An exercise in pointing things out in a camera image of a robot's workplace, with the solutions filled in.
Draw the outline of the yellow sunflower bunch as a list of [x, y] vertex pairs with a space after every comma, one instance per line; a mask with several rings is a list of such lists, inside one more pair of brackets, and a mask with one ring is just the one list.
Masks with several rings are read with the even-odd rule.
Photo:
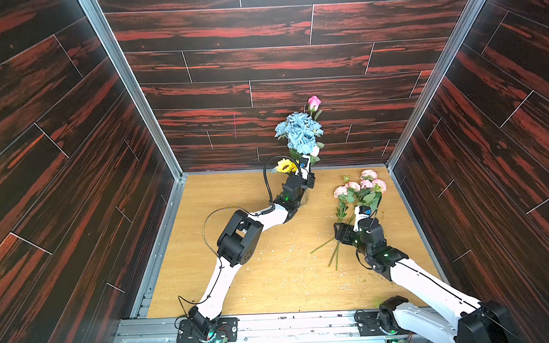
[[297, 164], [293, 160], [287, 159], [285, 157], [283, 159], [280, 159], [273, 169], [273, 172], [282, 174], [295, 174], [297, 171]]

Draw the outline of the blue rose bunch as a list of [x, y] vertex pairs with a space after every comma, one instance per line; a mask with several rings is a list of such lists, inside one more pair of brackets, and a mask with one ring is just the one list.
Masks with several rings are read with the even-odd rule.
[[288, 148], [309, 155], [317, 147], [317, 138], [324, 134], [322, 125], [305, 112], [292, 113], [275, 128], [275, 137], [288, 139]]

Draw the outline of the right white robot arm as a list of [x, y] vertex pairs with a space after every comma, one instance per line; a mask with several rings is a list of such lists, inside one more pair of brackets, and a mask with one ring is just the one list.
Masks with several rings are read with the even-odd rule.
[[401, 250], [387, 245], [377, 219], [336, 223], [335, 238], [356, 249], [359, 262], [426, 302], [424, 311], [402, 296], [380, 304], [376, 323], [386, 335], [412, 332], [431, 343], [521, 343], [506, 307], [482, 302], [428, 273]]

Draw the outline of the pink carnation stem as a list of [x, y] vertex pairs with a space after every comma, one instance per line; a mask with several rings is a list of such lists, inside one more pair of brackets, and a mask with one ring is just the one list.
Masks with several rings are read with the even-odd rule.
[[[353, 203], [356, 199], [355, 192], [361, 190], [358, 183], [350, 180], [350, 176], [344, 175], [343, 180], [344, 185], [339, 186], [334, 190], [334, 197], [338, 200], [338, 205], [336, 207], [337, 222], [344, 221], [347, 216], [346, 212], [348, 210], [349, 203]], [[339, 246], [340, 242], [337, 241], [331, 259], [328, 263], [329, 266], [334, 263], [335, 270], [338, 270]]]
[[359, 179], [359, 182], [350, 179], [351, 181], [358, 183], [361, 190], [355, 192], [356, 199], [353, 203], [349, 203], [346, 212], [347, 216], [341, 223], [354, 224], [354, 208], [356, 206], [366, 205], [373, 209], [377, 209], [378, 212], [382, 196], [388, 190], [387, 183], [380, 179], [378, 173], [373, 169], [365, 169], [362, 171]]

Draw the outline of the aluminium front rail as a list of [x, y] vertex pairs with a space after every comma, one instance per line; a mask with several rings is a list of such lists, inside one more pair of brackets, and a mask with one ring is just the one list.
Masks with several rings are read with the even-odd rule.
[[[362, 337], [354, 320], [356, 311], [234, 316], [238, 336], [229, 343], [431, 343], [412, 332]], [[182, 319], [123, 320], [112, 343], [176, 343]]]

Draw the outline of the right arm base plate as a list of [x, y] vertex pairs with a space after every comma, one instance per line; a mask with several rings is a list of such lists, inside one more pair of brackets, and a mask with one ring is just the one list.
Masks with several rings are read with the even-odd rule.
[[396, 335], [394, 329], [384, 329], [381, 320], [379, 320], [379, 310], [357, 310], [354, 314], [354, 320], [358, 331], [362, 337]]

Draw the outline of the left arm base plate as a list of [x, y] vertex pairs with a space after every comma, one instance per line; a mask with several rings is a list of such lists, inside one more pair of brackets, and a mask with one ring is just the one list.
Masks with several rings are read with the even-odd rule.
[[229, 343], [238, 336], [237, 317], [219, 317], [216, 322], [193, 325], [189, 319], [181, 319], [177, 326], [176, 343]]

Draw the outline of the magenta rosebud stem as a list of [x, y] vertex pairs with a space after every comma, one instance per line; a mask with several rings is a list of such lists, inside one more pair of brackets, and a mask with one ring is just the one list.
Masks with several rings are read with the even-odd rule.
[[322, 101], [319, 97], [313, 95], [308, 99], [307, 111], [313, 120], [316, 120], [321, 111], [318, 109]]

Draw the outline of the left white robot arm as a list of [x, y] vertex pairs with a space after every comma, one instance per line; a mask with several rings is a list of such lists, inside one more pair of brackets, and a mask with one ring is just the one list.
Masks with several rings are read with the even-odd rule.
[[313, 188], [315, 175], [303, 170], [290, 175], [283, 191], [270, 207], [247, 213], [237, 210], [218, 238], [216, 267], [207, 289], [188, 313], [188, 320], [203, 341], [212, 340], [218, 330], [224, 299], [237, 272], [254, 255], [263, 232], [290, 221], [297, 213], [305, 191]]

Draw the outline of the small pale pink rosebud stem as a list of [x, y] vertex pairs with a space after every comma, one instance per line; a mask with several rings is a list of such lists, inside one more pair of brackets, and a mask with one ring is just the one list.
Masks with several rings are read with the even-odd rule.
[[314, 146], [312, 152], [310, 153], [311, 164], [315, 164], [320, 161], [319, 153], [320, 153], [320, 147], [318, 145]]

